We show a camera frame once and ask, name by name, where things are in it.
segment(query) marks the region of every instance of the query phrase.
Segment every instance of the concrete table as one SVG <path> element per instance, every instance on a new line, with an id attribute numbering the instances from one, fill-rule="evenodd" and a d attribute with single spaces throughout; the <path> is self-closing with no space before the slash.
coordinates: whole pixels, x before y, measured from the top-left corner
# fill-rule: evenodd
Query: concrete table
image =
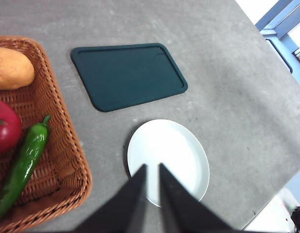
<path id="1" fill-rule="evenodd" d="M 0 0 L 0 34 L 46 49 L 93 175 L 83 205 L 31 232 L 71 230 L 112 197 L 128 179 L 132 133 L 152 119 L 174 120 L 200 140 L 211 171 L 202 202 L 238 229 L 300 169 L 300 87 L 233 0 Z M 168 48 L 187 92 L 95 110 L 70 51 L 151 42 Z M 162 232 L 159 208 L 147 207 L 144 232 Z"/>

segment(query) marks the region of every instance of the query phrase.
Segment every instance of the white plate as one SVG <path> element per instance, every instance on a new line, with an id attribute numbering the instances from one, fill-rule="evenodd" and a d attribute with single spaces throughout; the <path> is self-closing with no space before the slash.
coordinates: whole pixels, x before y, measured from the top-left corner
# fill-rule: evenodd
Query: white plate
<path id="1" fill-rule="evenodd" d="M 205 151 L 187 128 L 174 121 L 158 119 L 141 125 L 130 139 L 127 160 L 131 176 L 142 164 L 148 165 L 147 198 L 158 207 L 160 163 L 198 201 L 206 193 L 209 165 Z"/>

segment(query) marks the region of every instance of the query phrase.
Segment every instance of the red tomato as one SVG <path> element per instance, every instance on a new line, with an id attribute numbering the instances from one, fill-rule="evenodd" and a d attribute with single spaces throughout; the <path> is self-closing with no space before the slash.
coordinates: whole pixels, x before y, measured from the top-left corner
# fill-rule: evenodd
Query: red tomato
<path id="1" fill-rule="evenodd" d="M 15 146 L 20 136 L 20 117 L 8 104 L 0 101 L 0 153 Z"/>

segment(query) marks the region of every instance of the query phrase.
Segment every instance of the brown wicker basket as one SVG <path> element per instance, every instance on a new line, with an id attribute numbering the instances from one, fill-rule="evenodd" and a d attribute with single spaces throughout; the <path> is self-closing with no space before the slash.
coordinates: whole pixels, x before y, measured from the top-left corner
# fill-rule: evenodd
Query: brown wicker basket
<path id="1" fill-rule="evenodd" d="M 91 173 L 44 49 L 23 36 L 0 36 L 0 47 L 25 54 L 34 66 L 30 86 L 0 91 L 20 115 L 23 135 L 47 114 L 50 136 L 30 181 L 0 220 L 0 232 L 20 232 L 79 206 L 91 190 Z M 17 148 L 0 154 L 0 189 Z"/>

